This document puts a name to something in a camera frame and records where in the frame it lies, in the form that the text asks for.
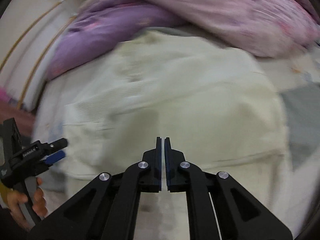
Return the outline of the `person's left hand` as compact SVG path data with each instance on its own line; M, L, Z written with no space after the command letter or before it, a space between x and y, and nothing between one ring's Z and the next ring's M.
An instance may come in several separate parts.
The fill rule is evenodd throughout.
M44 192L40 188L42 184L42 179L37 177L37 190L34 193L33 199L33 210L40 217L46 217L48 210L46 207L46 200L44 199ZM20 204L24 204L28 201L25 194L13 190L7 195L8 207L10 209L10 214L14 221L24 230L29 231L31 226L24 217L22 211L20 210Z

